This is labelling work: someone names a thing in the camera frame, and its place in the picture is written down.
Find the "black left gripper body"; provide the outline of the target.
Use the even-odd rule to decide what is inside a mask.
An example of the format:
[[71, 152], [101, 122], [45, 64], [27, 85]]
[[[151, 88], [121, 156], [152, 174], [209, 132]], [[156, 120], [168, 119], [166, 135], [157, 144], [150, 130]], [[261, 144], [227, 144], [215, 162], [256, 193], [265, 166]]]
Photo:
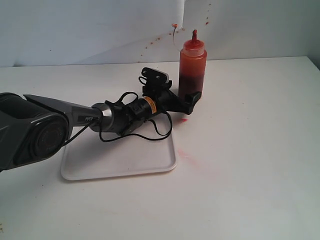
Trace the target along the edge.
[[151, 89], [143, 86], [142, 97], [136, 102], [136, 119], [148, 120], [165, 112], [190, 115], [193, 112], [193, 105], [182, 101], [169, 89]]

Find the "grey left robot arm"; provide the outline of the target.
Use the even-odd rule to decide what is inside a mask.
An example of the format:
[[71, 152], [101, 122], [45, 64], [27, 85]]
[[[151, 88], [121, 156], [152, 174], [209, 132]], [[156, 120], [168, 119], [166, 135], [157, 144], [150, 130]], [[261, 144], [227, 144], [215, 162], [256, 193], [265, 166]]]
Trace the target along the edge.
[[136, 135], [145, 122], [159, 114], [191, 114], [199, 91], [180, 99], [169, 88], [143, 88], [143, 96], [130, 103], [104, 101], [91, 107], [58, 99], [4, 92], [0, 95], [0, 169], [2, 171], [41, 162], [72, 142], [77, 134], [91, 129], [116, 139]]

